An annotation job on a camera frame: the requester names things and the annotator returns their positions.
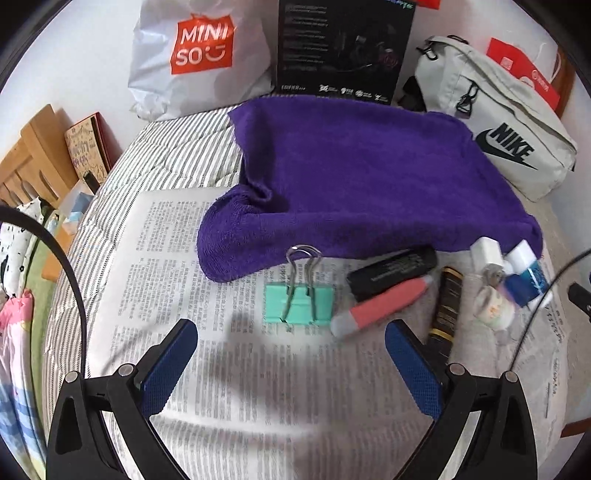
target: miniso bag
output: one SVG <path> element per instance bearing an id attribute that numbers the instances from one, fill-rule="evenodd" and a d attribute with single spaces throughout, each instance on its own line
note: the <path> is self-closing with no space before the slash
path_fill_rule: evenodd
<path id="1" fill-rule="evenodd" d="M 132 110 L 168 120 L 264 95 L 270 63 L 249 0 L 144 0 L 132 47 Z"/>
<path id="2" fill-rule="evenodd" d="M 462 120 L 504 177 L 539 200 L 574 167 L 577 144 L 534 89 L 461 40 L 432 37 L 421 50 L 427 110 Z"/>

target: blue grip pad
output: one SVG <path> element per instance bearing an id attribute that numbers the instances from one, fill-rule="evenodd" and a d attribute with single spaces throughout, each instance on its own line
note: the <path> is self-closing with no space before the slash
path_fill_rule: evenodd
<path id="1" fill-rule="evenodd" d="M 197 327 L 187 322 L 142 383 L 140 409 L 147 419 L 160 413 L 197 347 Z"/>
<path id="2" fill-rule="evenodd" d="M 418 408 L 437 421 L 443 405 L 441 386 L 437 378 L 396 323 L 392 322 L 386 327 L 385 340 L 386 350 Z"/>

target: nike logo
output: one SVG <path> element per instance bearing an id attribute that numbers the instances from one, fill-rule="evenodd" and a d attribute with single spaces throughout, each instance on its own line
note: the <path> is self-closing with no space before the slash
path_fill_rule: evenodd
<path id="1" fill-rule="evenodd" d="M 491 145 L 489 139 L 495 140 L 503 150 Z M 502 124 L 494 131 L 490 129 L 481 132 L 476 137 L 476 143 L 484 153 L 537 170 L 537 168 L 525 163 L 524 160 L 525 157 L 529 157 L 535 150 L 507 124 Z"/>

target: brown tube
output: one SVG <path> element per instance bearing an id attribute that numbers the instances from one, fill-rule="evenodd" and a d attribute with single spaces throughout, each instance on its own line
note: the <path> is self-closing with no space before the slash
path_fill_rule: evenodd
<path id="1" fill-rule="evenodd" d="M 452 267 L 445 267 L 441 271 L 439 297 L 427 347 L 441 355 L 441 360 L 445 363 L 452 351 L 457 319 L 460 316 L 463 279 L 464 275 Z"/>

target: green bedding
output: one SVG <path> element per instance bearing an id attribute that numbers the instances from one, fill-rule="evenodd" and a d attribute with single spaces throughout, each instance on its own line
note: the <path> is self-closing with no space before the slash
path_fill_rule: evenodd
<path id="1" fill-rule="evenodd" d="M 51 215 L 46 215 L 45 219 L 47 224 L 51 219 Z M 56 289 L 55 283 L 41 278 L 41 270 L 43 270 L 48 255 L 49 249 L 47 246 L 37 241 L 25 282 L 25 288 L 32 291 L 35 301 L 33 307 L 33 324 L 31 327 L 31 373 L 33 375 L 35 403 L 37 404 L 39 415 L 42 415 L 43 412 L 43 379 L 41 377 L 43 342 L 45 340 L 47 319 L 49 317 L 53 292 Z"/>

